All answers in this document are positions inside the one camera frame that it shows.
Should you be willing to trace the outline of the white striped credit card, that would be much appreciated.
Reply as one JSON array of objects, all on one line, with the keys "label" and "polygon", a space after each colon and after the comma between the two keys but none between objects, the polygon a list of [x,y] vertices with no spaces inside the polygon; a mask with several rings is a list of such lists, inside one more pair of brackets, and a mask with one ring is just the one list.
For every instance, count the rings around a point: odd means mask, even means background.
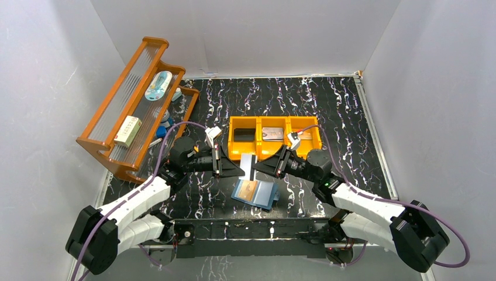
[{"label": "white striped credit card", "polygon": [[256,163],[257,155],[242,153],[240,158],[240,168],[244,171],[244,176],[239,176],[239,179],[254,181],[256,179],[256,171],[252,166]]}]

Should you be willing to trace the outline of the orange VIP credit card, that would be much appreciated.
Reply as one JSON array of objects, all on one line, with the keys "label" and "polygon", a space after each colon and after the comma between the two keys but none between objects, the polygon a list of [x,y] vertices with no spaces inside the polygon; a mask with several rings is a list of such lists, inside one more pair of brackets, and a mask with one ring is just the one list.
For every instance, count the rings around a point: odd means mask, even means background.
[{"label": "orange VIP credit card", "polygon": [[257,190],[256,181],[243,180],[240,182],[240,186],[238,188],[236,196],[241,200],[252,201],[256,190]]}]

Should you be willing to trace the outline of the yellow three-compartment bin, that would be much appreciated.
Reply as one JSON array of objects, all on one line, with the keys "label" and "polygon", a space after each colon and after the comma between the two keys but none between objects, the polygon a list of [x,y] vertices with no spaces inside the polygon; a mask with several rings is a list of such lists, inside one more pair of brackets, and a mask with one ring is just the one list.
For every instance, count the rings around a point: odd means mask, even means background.
[{"label": "yellow three-compartment bin", "polygon": [[[257,155],[264,160],[275,154],[282,145],[290,145],[287,135],[290,132],[299,132],[310,129],[312,140],[301,140],[297,154],[306,157],[311,149],[320,149],[322,139],[316,127],[318,119],[315,116],[232,116],[229,122],[228,155],[232,160],[240,160],[242,153]],[[284,140],[281,142],[267,142],[262,140],[262,127],[282,127]],[[236,128],[255,128],[256,139],[253,142],[234,142],[233,130]]]}]

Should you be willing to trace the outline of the blue card holder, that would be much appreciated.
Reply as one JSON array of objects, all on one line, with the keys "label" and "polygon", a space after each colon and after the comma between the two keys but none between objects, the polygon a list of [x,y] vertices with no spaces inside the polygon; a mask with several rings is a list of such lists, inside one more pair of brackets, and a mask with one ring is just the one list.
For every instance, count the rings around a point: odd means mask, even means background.
[{"label": "blue card holder", "polygon": [[241,200],[236,196],[241,181],[242,180],[239,179],[234,185],[234,189],[231,195],[232,199],[267,211],[270,211],[272,209],[273,203],[279,200],[280,193],[278,191],[278,184],[260,180],[254,180],[257,182],[257,190],[252,201]]}]

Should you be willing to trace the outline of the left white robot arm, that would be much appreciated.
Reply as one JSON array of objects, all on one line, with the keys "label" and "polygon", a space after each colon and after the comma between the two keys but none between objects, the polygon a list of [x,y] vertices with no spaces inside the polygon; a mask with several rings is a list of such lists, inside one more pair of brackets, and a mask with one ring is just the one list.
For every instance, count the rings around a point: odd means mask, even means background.
[{"label": "left white robot arm", "polygon": [[189,137],[177,138],[168,155],[160,155],[153,174],[124,196],[99,208],[81,210],[66,243],[66,251],[76,259],[71,280],[80,266],[94,275],[103,273],[124,251],[147,241],[166,244],[185,243],[194,234],[191,225],[176,226],[175,221],[154,206],[176,195],[195,172],[212,172],[213,177],[244,175],[216,140],[219,127],[205,131],[206,147],[195,150]]}]

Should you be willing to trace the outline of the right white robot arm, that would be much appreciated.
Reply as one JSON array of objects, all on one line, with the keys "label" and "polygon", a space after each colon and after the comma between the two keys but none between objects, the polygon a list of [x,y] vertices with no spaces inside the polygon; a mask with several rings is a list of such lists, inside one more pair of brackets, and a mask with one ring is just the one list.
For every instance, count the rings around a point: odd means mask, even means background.
[{"label": "right white robot arm", "polygon": [[396,253],[411,269],[425,273],[450,244],[439,223],[425,205],[397,201],[368,193],[333,172],[332,154],[311,149],[300,157],[297,149],[301,132],[288,134],[290,145],[282,145],[272,156],[252,167],[275,178],[289,174],[310,181],[312,192],[322,202],[344,211],[344,216],[329,221],[329,231],[337,237],[357,238]]}]

